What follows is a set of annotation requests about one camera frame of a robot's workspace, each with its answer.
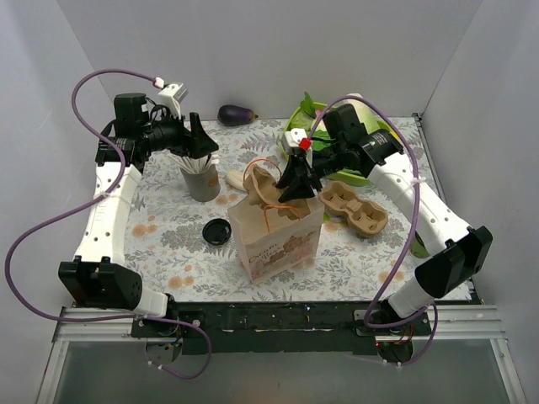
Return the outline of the brown paper takeout bag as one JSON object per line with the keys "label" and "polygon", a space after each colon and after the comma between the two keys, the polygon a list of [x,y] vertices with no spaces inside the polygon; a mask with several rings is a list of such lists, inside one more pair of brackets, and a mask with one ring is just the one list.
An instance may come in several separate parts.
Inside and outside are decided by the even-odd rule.
{"label": "brown paper takeout bag", "polygon": [[[249,163],[243,171],[258,164]],[[324,207],[316,198],[303,199],[310,213],[290,220],[276,213],[266,213],[248,203],[248,194],[227,211],[232,236],[249,280],[261,283],[309,259],[317,253]]]}

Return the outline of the brown pulp cup carrier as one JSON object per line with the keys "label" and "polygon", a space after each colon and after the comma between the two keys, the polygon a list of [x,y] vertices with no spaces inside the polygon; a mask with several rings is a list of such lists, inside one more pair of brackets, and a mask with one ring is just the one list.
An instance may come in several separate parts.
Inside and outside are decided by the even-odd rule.
{"label": "brown pulp cup carrier", "polygon": [[307,202],[303,199],[280,202],[283,189],[276,188],[276,180],[266,169],[254,164],[243,180],[243,187],[248,194],[248,203],[258,206],[266,213],[276,213],[290,220],[302,219],[310,213]]}

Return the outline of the green paper coffee cup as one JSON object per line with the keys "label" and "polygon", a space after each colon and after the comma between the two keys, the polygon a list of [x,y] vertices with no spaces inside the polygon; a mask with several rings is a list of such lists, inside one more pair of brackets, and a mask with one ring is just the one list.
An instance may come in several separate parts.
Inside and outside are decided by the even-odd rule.
{"label": "green paper coffee cup", "polygon": [[424,244],[422,243],[422,240],[420,239],[419,235],[415,235],[415,238],[410,246],[410,252],[416,258],[428,258],[430,256],[430,254],[424,247]]}

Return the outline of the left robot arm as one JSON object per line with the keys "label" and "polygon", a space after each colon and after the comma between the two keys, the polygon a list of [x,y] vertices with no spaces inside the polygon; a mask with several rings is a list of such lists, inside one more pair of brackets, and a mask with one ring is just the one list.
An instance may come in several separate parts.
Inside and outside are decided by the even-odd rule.
{"label": "left robot arm", "polygon": [[125,267],[125,229],[132,197],[154,152],[199,159],[218,149],[197,113],[189,114],[189,126],[184,124],[180,103],[186,93],[182,85],[168,84],[152,107],[143,93],[115,97],[115,118],[102,131],[95,158],[99,202],[89,211],[73,260],[61,263],[58,271],[78,305],[151,316],[150,326],[163,337],[178,330],[179,316],[168,309],[166,294],[146,287],[141,275]]}

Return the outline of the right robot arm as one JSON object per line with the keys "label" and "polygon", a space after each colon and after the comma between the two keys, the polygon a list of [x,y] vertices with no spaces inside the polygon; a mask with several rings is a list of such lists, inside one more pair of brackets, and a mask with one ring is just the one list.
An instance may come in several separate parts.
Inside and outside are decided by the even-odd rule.
{"label": "right robot arm", "polygon": [[493,235],[469,225],[422,181],[411,146],[393,124],[368,131],[352,104],[329,105],[315,122],[328,133],[320,151],[312,149],[312,132],[293,128],[283,136],[288,161],[277,183],[284,191],[280,202],[321,195],[322,178],[343,169],[360,173],[390,198],[410,223],[405,245],[419,239],[430,255],[395,293],[386,299],[376,294],[364,315],[365,327],[400,334],[479,272]]}

